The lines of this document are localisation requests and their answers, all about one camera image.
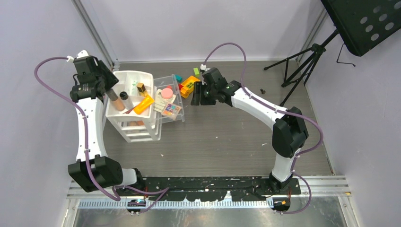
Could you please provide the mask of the foundation tube grey cap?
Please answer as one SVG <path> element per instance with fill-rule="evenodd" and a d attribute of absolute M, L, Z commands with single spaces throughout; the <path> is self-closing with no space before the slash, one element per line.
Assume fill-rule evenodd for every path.
<path fill-rule="evenodd" d="M 119 96 L 115 93 L 115 91 L 113 89 L 109 89 L 108 91 L 106 91 L 106 94 L 109 97 L 109 99 L 111 100 L 113 107 L 117 111 L 123 111 L 125 109 L 125 106 L 124 106 L 122 100 L 119 98 Z"/>

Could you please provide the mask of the white plastic drawer organizer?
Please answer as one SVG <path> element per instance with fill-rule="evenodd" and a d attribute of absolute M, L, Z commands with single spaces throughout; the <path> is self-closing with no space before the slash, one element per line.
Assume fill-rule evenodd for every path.
<path fill-rule="evenodd" d="M 138 94 L 136 88 L 138 83 L 143 83 L 148 95 L 155 97 L 156 87 L 154 86 L 153 75 L 147 72 L 123 70 L 115 71 L 114 75 L 119 82 L 114 85 L 113 90 L 119 96 L 122 91 L 128 93 L 134 107 L 138 105 L 144 97 Z M 127 142 L 156 141 L 161 137 L 161 123 L 156 118 L 154 103 L 142 114 L 124 114 L 127 109 L 117 111 L 111 100 L 108 100 L 105 116 Z M 128 122 L 143 121 L 143 126 L 128 126 Z"/>

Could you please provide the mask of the small pink round puff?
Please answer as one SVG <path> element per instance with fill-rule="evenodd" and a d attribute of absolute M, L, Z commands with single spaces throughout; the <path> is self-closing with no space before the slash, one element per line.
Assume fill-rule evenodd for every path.
<path fill-rule="evenodd" d="M 169 87 L 166 87 L 161 90 L 161 97 L 163 99 L 170 99 L 173 97 L 173 95 L 174 95 L 173 90 Z"/>

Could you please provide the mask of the gold black lipstick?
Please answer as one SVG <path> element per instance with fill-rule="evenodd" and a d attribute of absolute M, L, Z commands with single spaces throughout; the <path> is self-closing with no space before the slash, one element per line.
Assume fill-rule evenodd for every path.
<path fill-rule="evenodd" d="M 146 90 L 146 87 L 143 83 L 138 83 L 136 86 L 137 90 L 138 90 L 138 94 L 142 97 L 146 97 L 148 95 L 148 92 Z"/>

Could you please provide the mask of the clear plastic drawer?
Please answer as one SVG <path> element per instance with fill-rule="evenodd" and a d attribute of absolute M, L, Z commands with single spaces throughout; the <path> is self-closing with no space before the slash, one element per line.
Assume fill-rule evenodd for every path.
<path fill-rule="evenodd" d="M 185 121 L 183 101 L 174 74 L 153 79 L 155 92 L 154 111 L 160 123 Z"/>

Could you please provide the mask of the red makeup pencil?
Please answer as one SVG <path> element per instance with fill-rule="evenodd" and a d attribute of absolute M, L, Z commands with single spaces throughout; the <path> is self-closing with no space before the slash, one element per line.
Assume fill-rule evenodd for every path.
<path fill-rule="evenodd" d="M 124 112 L 124 114 L 131 114 L 131 113 L 136 114 L 134 107 Z"/>

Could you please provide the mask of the eyeshadow palette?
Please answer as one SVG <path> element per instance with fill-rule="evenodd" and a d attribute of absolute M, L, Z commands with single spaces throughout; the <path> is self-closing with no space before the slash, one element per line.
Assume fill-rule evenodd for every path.
<path fill-rule="evenodd" d="M 179 105 L 175 105 L 173 103 L 167 103 L 164 109 L 162 110 L 161 115 L 175 120 L 180 110 L 181 107 Z"/>

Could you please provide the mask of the orange cream tube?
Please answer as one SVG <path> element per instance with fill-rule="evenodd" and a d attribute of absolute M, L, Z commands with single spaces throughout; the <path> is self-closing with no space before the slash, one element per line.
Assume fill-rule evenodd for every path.
<path fill-rule="evenodd" d="M 142 114 L 148 107 L 150 107 L 153 103 L 155 102 L 155 100 L 147 95 L 144 97 L 144 99 L 133 108 L 133 111 L 136 114 Z"/>

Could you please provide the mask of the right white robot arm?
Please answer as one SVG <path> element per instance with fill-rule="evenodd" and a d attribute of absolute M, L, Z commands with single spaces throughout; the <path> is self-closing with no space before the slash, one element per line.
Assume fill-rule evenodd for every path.
<path fill-rule="evenodd" d="M 238 81 L 228 83 L 217 68 L 203 72 L 202 77 L 202 82 L 193 85 L 191 105 L 225 103 L 249 113 L 272 130 L 271 145 L 276 159 L 268 185 L 273 193 L 282 194 L 293 177 L 296 155 L 309 136 L 304 119 L 296 117 L 301 111 L 296 107 L 288 110 L 263 100 Z"/>

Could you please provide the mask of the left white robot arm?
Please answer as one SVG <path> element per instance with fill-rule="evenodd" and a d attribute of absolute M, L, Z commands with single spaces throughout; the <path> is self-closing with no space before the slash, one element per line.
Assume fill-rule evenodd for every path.
<path fill-rule="evenodd" d="M 118 83 L 117 77 L 97 57 L 80 52 L 73 59 L 77 73 L 70 97 L 78 116 L 78 152 L 76 162 L 68 166 L 70 177 L 86 192 L 124 186 L 134 196 L 146 186 L 136 168 L 124 169 L 109 158 L 103 139 L 104 96 Z"/>

